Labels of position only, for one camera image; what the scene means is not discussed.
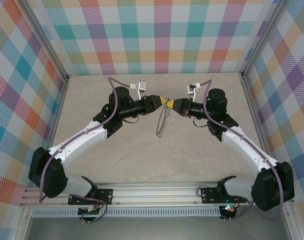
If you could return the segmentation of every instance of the purple cable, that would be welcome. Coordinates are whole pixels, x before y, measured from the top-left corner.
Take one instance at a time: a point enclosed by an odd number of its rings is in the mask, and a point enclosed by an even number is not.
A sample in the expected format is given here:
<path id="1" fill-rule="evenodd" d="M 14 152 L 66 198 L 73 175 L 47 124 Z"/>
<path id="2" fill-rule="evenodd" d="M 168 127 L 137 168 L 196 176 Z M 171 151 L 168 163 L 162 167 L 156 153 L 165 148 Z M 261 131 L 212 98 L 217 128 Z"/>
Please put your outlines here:
<path id="1" fill-rule="evenodd" d="M 261 153 L 261 151 L 259 151 L 259 150 L 257 149 L 257 147 L 255 147 L 247 138 L 243 137 L 240 133 L 238 133 L 238 132 L 235 131 L 234 129 L 231 129 L 230 127 L 225 126 L 225 125 L 223 125 L 223 124 L 221 124 L 221 123 L 219 123 L 219 122 L 217 122 L 217 121 L 215 121 L 214 119 L 211 118 L 211 116 L 208 114 L 208 112 L 207 112 L 207 110 L 206 110 L 206 97 L 207 97 L 207 95 L 208 95 L 209 88 L 210 88 L 210 86 L 211 86 L 211 84 L 212 84 L 212 80 L 210 79 L 210 80 L 208 80 L 207 82 L 202 83 L 201 86 L 202 86 L 202 85 L 205 85 L 205 84 L 208 84 L 208 85 L 207 85 L 207 88 L 206 88 L 206 91 L 205 91 L 205 94 L 204 94 L 203 105 L 204 105 L 205 115 L 207 116 L 208 120 L 210 120 L 211 122 L 215 123 L 215 124 L 218 125 L 218 126 L 221 126 L 221 127 L 225 128 L 225 129 L 231 131 L 231 132 L 234 133 L 235 135 L 237 135 L 237 136 L 239 136 L 240 138 L 242 138 L 249 146 L 251 146 L 251 147 L 254 149 L 254 151 L 256 151 L 256 152 L 261 156 L 262 159 L 264 159 L 264 161 L 266 161 L 266 163 L 268 164 L 268 166 L 272 169 L 272 171 L 273 171 L 273 173 L 274 173 L 274 175 L 275 175 L 275 177 L 276 177 L 278 187 L 279 187 L 279 189 L 280 189 L 280 208 L 279 208 L 277 214 L 276 214 L 274 217 L 268 217 L 268 216 L 263 215 L 260 211 L 258 211 L 257 208 L 255 208 L 255 210 L 258 212 L 258 214 L 259 214 L 261 217 L 263 217 L 263 218 L 266 219 L 266 220 L 274 221 L 274 220 L 278 219 L 278 218 L 282 215 L 282 211 L 283 211 L 283 205 L 284 205 L 284 192 L 283 192 L 283 186 L 282 186 L 281 179 L 280 179 L 280 177 L 278 176 L 278 173 L 277 173 L 276 169 L 275 169 L 274 166 L 271 164 L 271 162 L 266 158 L 266 156 L 265 156 L 263 153 Z"/>
<path id="2" fill-rule="evenodd" d="M 101 201 L 101 200 L 98 200 L 98 199 L 94 199 L 94 198 L 88 198 L 88 197 L 81 197 L 81 196 L 79 196 L 79 195 L 73 195 L 74 197 L 77 197 L 77 198 L 79 198 L 79 199 L 83 199 L 83 200 L 89 200 L 89 201 L 95 201 L 95 202 L 97 202 L 97 203 L 99 203 L 99 204 L 102 204 L 102 205 L 104 205 L 105 206 L 105 211 L 103 212 L 103 214 L 101 215 L 101 216 L 97 216 L 94 220 L 92 220 L 92 221 L 85 221 L 84 219 L 83 219 L 83 216 L 85 215 L 85 213 L 83 213 L 82 215 L 81 215 L 81 219 L 82 219 L 82 221 L 83 221 L 83 223 L 87 223 L 87 224 L 92 224 L 92 223 L 94 223 L 94 222 L 97 222 L 97 221 L 99 221 L 100 219 L 102 219 L 103 217 L 104 217 L 104 215 L 107 213 L 107 204 L 106 204 L 106 202 L 104 202 L 104 201 Z"/>
<path id="3" fill-rule="evenodd" d="M 117 105 L 118 105 L 118 99 L 117 99 L 117 93 L 116 93 L 116 90 L 115 90 L 115 87 L 112 83 L 112 81 L 118 83 L 118 84 L 121 84 L 121 85 L 125 85 L 111 77 L 108 78 L 108 81 L 109 83 L 111 84 L 112 86 L 112 89 L 113 89 L 113 93 L 114 93 L 114 96 L 115 96 L 115 106 L 114 106 L 114 110 L 112 112 L 112 115 L 107 119 L 105 120 L 104 122 L 102 122 L 101 124 L 99 124 L 98 126 L 95 126 L 95 127 L 92 127 L 90 128 L 87 132 L 91 132 L 93 130 L 96 130 L 98 128 L 100 128 L 101 126 L 103 126 L 104 124 L 106 124 L 108 121 L 110 121 L 115 113 L 116 113 L 116 110 L 117 110 Z M 59 149 L 64 149 L 67 145 L 69 145 L 71 142 L 73 142 L 75 139 L 79 138 L 80 136 L 86 134 L 86 132 L 80 132 L 78 135 L 72 137 L 70 140 L 68 140 L 65 144 L 63 144 Z M 43 200 L 46 198 L 46 195 L 43 196 L 43 188 L 44 188 L 44 178 L 45 178 L 45 173 L 46 173 L 46 170 L 48 168 L 48 166 L 50 165 L 51 161 L 54 159 L 54 157 L 59 153 L 59 151 L 56 150 L 55 153 L 53 153 L 53 155 L 49 158 L 49 160 L 46 162 L 44 168 L 43 168 L 43 171 L 42 171 L 42 175 L 41 175 L 41 181 L 40 181 L 40 195 L 39 195 L 39 203 L 43 202 Z"/>

